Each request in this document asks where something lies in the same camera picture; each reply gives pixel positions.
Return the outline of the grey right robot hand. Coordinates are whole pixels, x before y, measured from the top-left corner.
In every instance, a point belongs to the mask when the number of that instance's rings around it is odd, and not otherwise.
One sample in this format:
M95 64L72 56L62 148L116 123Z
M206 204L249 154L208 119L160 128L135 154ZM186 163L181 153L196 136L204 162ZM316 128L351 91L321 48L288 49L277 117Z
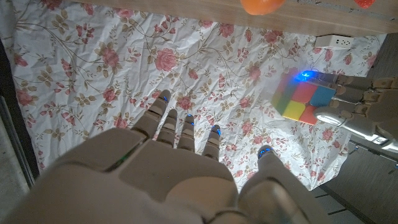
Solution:
M239 189L219 160L219 126L195 153L194 120L175 138L163 91L131 129L114 128L59 157L5 223L328 223L270 146Z

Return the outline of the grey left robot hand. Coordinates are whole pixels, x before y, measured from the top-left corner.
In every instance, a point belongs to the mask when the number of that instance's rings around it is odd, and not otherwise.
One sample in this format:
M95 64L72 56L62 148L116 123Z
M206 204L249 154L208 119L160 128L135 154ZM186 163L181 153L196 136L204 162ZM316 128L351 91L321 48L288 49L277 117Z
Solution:
M366 78L304 71L295 80L331 90L313 115L355 136L397 152L397 78Z

